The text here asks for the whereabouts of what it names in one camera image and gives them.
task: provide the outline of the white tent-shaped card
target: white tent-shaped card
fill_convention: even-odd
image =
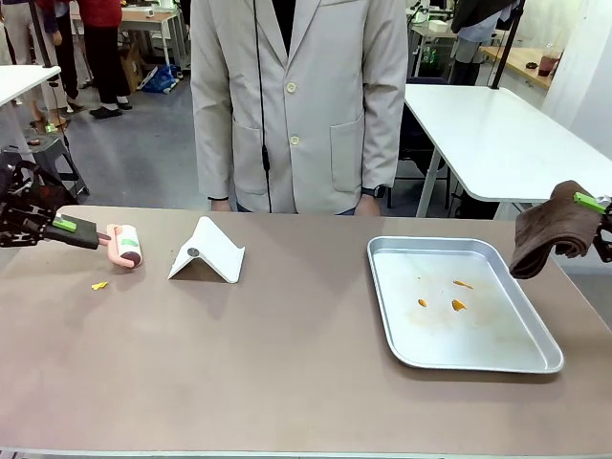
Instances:
[[[240,277],[245,249],[238,249],[208,217],[202,217],[198,226],[179,251],[168,279],[174,277],[193,259],[201,258],[228,283],[235,284]]]

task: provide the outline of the tray rim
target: tray rim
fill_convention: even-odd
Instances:
[[[475,367],[475,366],[467,367],[467,366],[455,366],[455,365],[446,365],[446,364],[429,365],[429,364],[418,363],[418,362],[412,361],[402,356],[402,354],[400,354],[400,352],[397,350],[397,348],[393,344],[393,340],[391,339],[391,332],[389,331],[387,319],[385,318],[386,314],[383,309],[383,300],[382,300],[382,295],[381,295],[380,282],[378,280],[377,272],[376,272],[375,265],[374,265],[374,253],[372,252],[372,246],[376,242],[380,240],[388,240],[388,239],[421,240],[421,241],[452,240],[452,241],[459,241],[459,242],[461,241],[477,242],[479,244],[488,246],[495,253],[495,256],[497,256],[501,260],[504,266],[506,266],[506,268],[508,268],[508,265],[504,261],[499,251],[492,244],[488,243],[487,241],[483,241],[482,239],[475,239],[475,238],[469,238],[469,237],[428,237],[428,236],[424,236],[424,237],[420,237],[420,236],[376,236],[372,238],[367,244],[367,257],[370,263],[370,271],[372,273],[372,280],[374,282],[374,288],[376,290],[376,297],[379,303],[379,310],[381,312],[381,320],[382,320],[382,326],[384,328],[386,342],[389,346],[389,349],[391,350],[391,353],[396,357],[396,359],[410,366],[411,368],[420,368],[420,369],[427,369],[427,370],[481,371],[481,372],[490,372],[490,373],[508,373],[508,374],[521,374],[521,375],[555,375],[559,373],[565,367],[565,355],[563,354],[563,350],[560,348],[560,346],[557,343],[557,340],[555,339],[553,334],[550,332],[550,330],[546,326],[546,323],[544,323],[544,321],[542,320],[542,317],[540,317],[539,313],[537,312],[536,307],[533,305],[531,300],[527,297],[527,295],[525,294],[523,289],[520,287],[516,279],[514,279],[510,275],[510,273],[509,273],[509,279],[512,281],[514,286],[518,289],[518,292],[522,295],[523,299],[527,302],[527,304],[529,305],[531,311],[533,312],[535,316],[535,319],[538,321],[540,327],[542,328],[543,332],[545,333],[547,338],[550,340],[550,342],[554,344],[556,351],[560,355],[560,362],[557,366],[549,368],[547,370],[528,371],[528,370],[515,370],[515,369],[510,369],[510,368],[491,368],[491,367],[486,367],[486,366],[485,367]]]

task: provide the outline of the person in beige blazer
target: person in beige blazer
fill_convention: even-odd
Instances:
[[[197,0],[191,24],[213,210],[231,210],[233,182],[243,211],[380,215],[397,171],[405,1]]]

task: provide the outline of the metal tray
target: metal tray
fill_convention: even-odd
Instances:
[[[431,369],[532,374],[563,367],[555,339],[486,242],[377,237],[367,252],[386,338],[400,361]],[[455,299],[467,309],[455,311]]]

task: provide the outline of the gray stool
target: gray stool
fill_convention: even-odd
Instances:
[[[73,159],[60,137],[54,134],[26,135],[26,141],[30,142],[33,140],[40,141],[40,145],[30,145],[34,160],[40,167],[64,183],[66,189],[68,189],[75,199],[77,199],[78,195],[81,193],[89,195],[89,188],[83,181],[77,166],[73,162]],[[2,151],[17,152],[13,146],[5,146]],[[57,162],[62,158],[70,169],[68,172],[59,172],[57,170]]]

